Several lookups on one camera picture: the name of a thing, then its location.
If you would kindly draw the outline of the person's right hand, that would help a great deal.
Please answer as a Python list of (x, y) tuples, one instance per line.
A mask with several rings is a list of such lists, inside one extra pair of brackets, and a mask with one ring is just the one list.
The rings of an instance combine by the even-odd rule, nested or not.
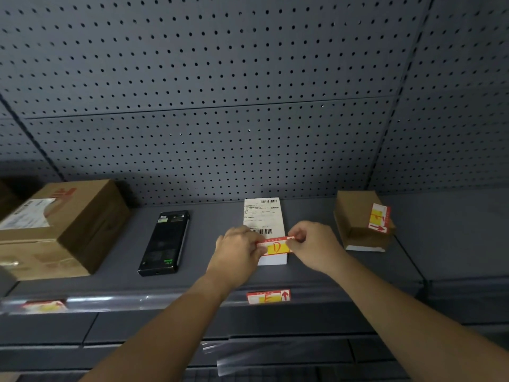
[(290, 229), (288, 236), (297, 234), (303, 234), (303, 252), (294, 254), (312, 270), (334, 277), (351, 261), (328, 225), (303, 220)]

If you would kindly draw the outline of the person's left hand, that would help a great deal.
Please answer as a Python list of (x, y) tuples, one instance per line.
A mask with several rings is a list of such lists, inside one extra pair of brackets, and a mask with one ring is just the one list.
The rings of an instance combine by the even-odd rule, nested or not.
[(252, 263), (252, 251), (263, 240), (264, 236), (245, 225), (230, 228), (218, 237), (205, 277), (223, 296), (243, 285), (255, 272), (258, 263)]

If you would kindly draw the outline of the red and yellow label sticker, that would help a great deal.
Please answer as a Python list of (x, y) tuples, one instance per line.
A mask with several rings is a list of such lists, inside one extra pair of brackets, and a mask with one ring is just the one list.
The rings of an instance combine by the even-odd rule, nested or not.
[(273, 255), (286, 255), (293, 253), (293, 251), (288, 246), (288, 241), (294, 240), (293, 236), (283, 236), (283, 237), (275, 237), (265, 239), (261, 242), (258, 242), (256, 246), (264, 246), (266, 248), (266, 252), (264, 256), (273, 256)]

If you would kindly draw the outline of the person's left forearm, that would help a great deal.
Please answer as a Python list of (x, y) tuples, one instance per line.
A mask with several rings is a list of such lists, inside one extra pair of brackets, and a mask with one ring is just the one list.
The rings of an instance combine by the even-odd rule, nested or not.
[(228, 295), (204, 274), (79, 382), (178, 382)]

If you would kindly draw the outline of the person's right forearm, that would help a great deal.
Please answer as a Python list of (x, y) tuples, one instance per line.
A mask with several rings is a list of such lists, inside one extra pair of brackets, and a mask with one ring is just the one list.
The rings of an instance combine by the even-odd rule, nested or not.
[(416, 382), (509, 382), (509, 351), (387, 283), (347, 254), (328, 275)]

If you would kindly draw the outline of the white parcel with shipping label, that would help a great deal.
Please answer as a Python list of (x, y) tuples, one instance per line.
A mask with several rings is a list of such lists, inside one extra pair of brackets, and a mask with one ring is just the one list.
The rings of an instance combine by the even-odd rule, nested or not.
[[(264, 239), (286, 236), (279, 198), (245, 199), (243, 224)], [(288, 254), (263, 256), (258, 266), (286, 265)]]

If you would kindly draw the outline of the red yellow shelf edge label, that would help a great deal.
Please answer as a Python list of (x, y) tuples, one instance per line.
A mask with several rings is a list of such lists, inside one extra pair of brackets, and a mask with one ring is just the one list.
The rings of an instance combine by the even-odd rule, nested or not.
[(22, 310), (26, 314), (55, 314), (68, 311), (66, 302), (62, 300), (53, 301), (31, 301), (22, 304)]
[(291, 291), (290, 289), (282, 289), (282, 290), (249, 292), (246, 293), (246, 298), (249, 305), (290, 302)]

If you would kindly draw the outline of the grey metal shelf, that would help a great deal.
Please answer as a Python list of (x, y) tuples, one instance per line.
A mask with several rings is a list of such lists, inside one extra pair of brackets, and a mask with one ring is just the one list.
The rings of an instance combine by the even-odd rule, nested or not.
[[(190, 212), (176, 274), (140, 276), (143, 253), (160, 213)], [(163, 309), (183, 294), (212, 296), (225, 307), (248, 306), (247, 294), (289, 290), (286, 303), (349, 302), (327, 274), (290, 254), (284, 265), (255, 267), (244, 249), (243, 202), (143, 207), (133, 212), (122, 235), (91, 276), (20, 281), (0, 299), (0, 311), (27, 314), (26, 302), (65, 303), (67, 312)]]
[(509, 325), (509, 188), (382, 200), (432, 308), (467, 325)]

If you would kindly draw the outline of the small brown cardboard box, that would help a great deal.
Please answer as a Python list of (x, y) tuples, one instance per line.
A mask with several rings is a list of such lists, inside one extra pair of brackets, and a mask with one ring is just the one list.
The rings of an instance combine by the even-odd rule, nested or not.
[(391, 244), (397, 231), (392, 214), (390, 214), (388, 234), (367, 227), (373, 203), (384, 205), (376, 191), (340, 190), (337, 192), (334, 218), (345, 250), (385, 252)]

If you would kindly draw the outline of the red yellow sticker with arrow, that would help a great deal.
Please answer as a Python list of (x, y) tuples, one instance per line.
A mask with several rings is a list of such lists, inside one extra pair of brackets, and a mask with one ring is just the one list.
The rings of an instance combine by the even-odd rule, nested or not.
[(391, 207), (373, 203), (368, 221), (368, 228), (380, 233), (388, 234), (390, 229)]

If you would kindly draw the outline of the black handheld scanner phone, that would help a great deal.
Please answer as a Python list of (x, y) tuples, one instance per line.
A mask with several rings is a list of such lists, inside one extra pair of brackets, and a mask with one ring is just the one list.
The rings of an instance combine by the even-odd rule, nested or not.
[(160, 213), (137, 270), (140, 276), (178, 272), (189, 221), (187, 210)]

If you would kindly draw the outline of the clear plastic label strip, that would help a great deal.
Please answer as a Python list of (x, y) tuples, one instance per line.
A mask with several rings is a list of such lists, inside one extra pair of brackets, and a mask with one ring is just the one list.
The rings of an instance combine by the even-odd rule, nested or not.
[(0, 314), (27, 315), (22, 304), (31, 301), (62, 300), (65, 313), (105, 313), (124, 311), (162, 310), (178, 299), (184, 291), (133, 291), (117, 294), (89, 294), (75, 296), (6, 296), (0, 300)]
[(355, 349), (376, 353), (382, 341), (373, 335), (305, 338), (262, 338), (203, 341), (203, 354), (216, 361), (220, 377), (251, 368), (353, 364)]

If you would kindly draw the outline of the grey perforated back panel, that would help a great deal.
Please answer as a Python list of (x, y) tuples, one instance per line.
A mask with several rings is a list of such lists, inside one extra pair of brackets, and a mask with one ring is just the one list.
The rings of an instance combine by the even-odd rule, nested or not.
[(138, 206), (509, 186), (509, 0), (0, 0), (0, 177)]

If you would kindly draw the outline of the large brown cardboard box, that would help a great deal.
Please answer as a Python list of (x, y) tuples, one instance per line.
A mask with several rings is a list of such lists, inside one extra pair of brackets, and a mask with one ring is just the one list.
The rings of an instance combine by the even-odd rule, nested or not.
[(0, 268), (18, 281), (92, 275), (130, 217), (115, 181), (49, 183), (29, 199), (44, 198), (49, 227), (0, 230)]

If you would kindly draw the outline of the white shipping label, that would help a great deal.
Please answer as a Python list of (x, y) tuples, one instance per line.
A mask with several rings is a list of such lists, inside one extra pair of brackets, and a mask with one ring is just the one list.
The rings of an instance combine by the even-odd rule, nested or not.
[(55, 198), (29, 199), (0, 222), (0, 230), (49, 227), (45, 211)]

